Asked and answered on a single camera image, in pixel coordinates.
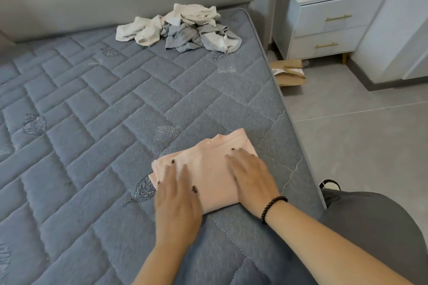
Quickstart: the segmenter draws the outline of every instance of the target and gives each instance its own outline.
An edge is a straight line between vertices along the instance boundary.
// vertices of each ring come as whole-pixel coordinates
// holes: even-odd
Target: hand
[[[252,214],[261,217],[266,205],[280,196],[275,180],[262,159],[244,149],[232,150],[226,162],[238,184],[241,204]]]
[[[154,199],[156,212],[156,246],[184,250],[195,242],[202,223],[202,206],[192,191],[187,166],[176,179],[176,164],[167,167],[165,179]]]

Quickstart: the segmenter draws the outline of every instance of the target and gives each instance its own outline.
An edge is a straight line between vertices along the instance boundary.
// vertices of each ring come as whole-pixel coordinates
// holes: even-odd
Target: nightstand leg
[[[346,60],[348,59],[349,53],[342,53],[342,64],[346,66]]]

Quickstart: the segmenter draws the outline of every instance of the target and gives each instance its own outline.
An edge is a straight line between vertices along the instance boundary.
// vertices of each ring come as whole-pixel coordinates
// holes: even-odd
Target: folded pink garment
[[[238,188],[226,166],[224,155],[232,148],[243,148],[257,155],[243,128],[229,135],[217,135],[205,139],[194,147],[165,155],[152,162],[153,173],[149,175],[155,188],[165,177],[165,168],[175,160],[177,176],[186,164],[192,185],[198,188],[204,213],[238,203]]]

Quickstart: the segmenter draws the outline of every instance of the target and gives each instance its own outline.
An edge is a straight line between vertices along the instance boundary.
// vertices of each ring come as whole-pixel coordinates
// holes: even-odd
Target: cardboard box
[[[270,67],[280,87],[299,86],[306,83],[302,60],[275,61],[270,63]]]

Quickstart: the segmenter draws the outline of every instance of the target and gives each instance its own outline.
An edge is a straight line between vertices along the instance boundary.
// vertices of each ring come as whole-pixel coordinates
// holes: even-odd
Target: shoe
[[[334,189],[334,190],[336,190],[336,191],[341,191],[341,190],[342,190],[342,189],[340,188],[339,184],[338,184],[336,181],[331,180],[331,179],[323,180],[323,181],[320,183],[320,188],[321,188],[321,189],[324,189],[324,188],[326,188],[326,189]]]

